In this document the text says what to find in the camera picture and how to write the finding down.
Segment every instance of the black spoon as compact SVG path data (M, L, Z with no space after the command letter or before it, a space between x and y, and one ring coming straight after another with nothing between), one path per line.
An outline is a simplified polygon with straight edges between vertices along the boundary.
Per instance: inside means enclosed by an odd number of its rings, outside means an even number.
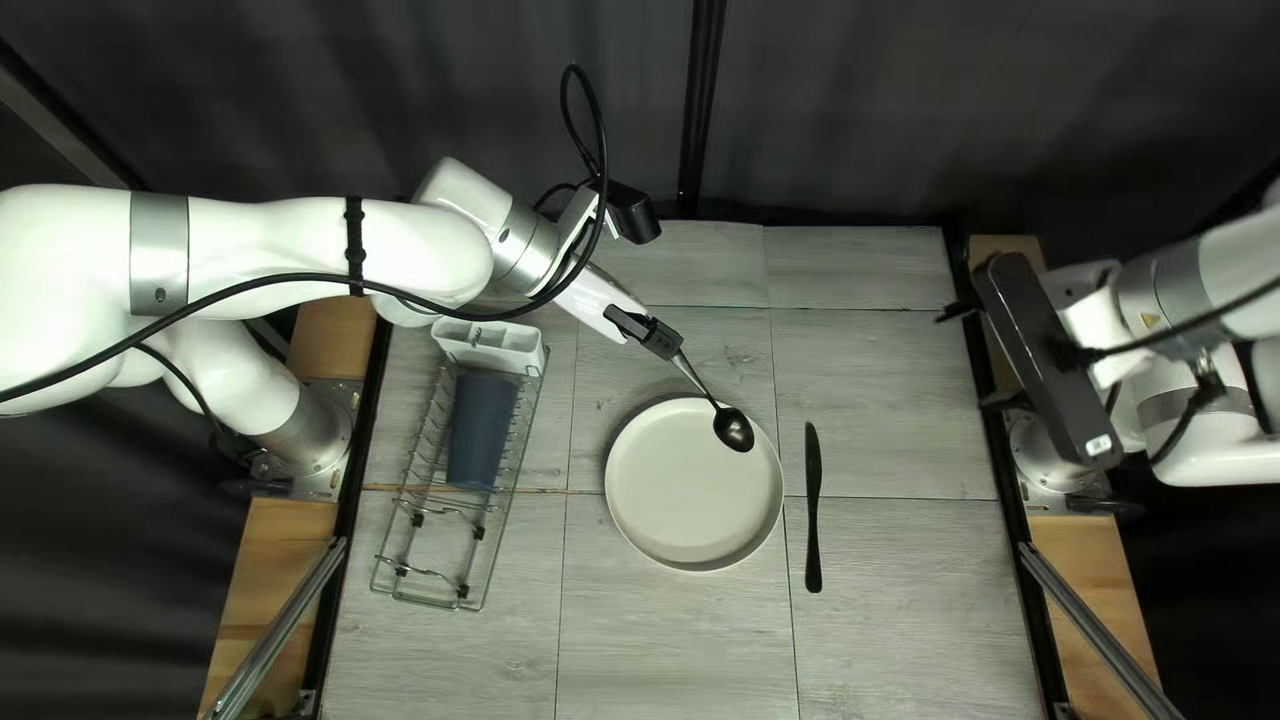
M703 397L716 409L716 419L712 420L712 429L716 430L716 437L730 450L750 452L755 447L755 432L751 430L751 421L746 419L746 415L737 407L722 407L716 402L710 391L703 384L701 378L694 372L694 366L689 364L689 359L685 357L684 351L672 355L671 361L680 368L680 372L685 377L694 380L694 384L701 391Z

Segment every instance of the wooden board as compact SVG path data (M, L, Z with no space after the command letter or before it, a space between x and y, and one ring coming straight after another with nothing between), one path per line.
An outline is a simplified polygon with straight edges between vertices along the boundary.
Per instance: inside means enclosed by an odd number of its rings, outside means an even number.
M337 514L338 506L330 502L253 498L236 556L227 605L223 606L214 656L209 662L209 676L200 701L201 714L218 697L293 588L324 552L333 536ZM242 717L280 716L293 707L302 687L314 621L312 606L293 630Z
M289 369L302 379L365 379L376 322L366 297L329 297L302 305ZM328 546L337 512L338 506L329 502L253 498L209 664L201 715ZM292 710L302 688L314 623L315 606L289 635L241 717L280 716Z
M301 379L362 380L378 316L367 297L325 297L298 307L289 369Z
M969 269L997 252L1021 252L1037 272L1044 272L1039 241L1030 236L986 234L969 238ZM1018 391L1021 383L983 320L992 374L1001 391ZM1129 575L1124 544L1115 518L1110 515L1028 515L1032 542L1084 600L1102 624L1129 651L1143 670L1160 682L1147 638L1142 607ZM1066 615L1050 601L1050 623L1071 706L1083 720L1146 720L1138 705L1120 685L1111 669L1080 635Z

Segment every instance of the black bracket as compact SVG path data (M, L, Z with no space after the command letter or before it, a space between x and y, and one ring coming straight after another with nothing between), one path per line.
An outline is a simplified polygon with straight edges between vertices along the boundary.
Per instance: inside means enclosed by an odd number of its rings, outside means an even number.
M680 346L685 342L685 338L680 333L671 329L671 327L658 318L640 315L639 313L627 313L617 305L605 307L604 318L617 325L622 331L622 334L636 338L649 352L663 360L675 357L680 352Z

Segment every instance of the white plate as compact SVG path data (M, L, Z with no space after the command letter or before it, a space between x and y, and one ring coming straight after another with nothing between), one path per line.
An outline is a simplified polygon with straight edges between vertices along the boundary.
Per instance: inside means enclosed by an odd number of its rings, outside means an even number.
M700 397L636 415L609 448L604 497L636 550L678 570L727 568L769 537L782 511L782 465L754 421L755 447L735 452Z

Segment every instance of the black knife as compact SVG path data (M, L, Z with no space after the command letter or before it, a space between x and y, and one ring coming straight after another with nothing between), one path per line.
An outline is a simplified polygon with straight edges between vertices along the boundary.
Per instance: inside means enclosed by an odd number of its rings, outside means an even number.
M822 447L813 423L804 424L804 484L809 496L809 548L804 557L804 587L822 592L822 561L818 559L818 493L822 492Z

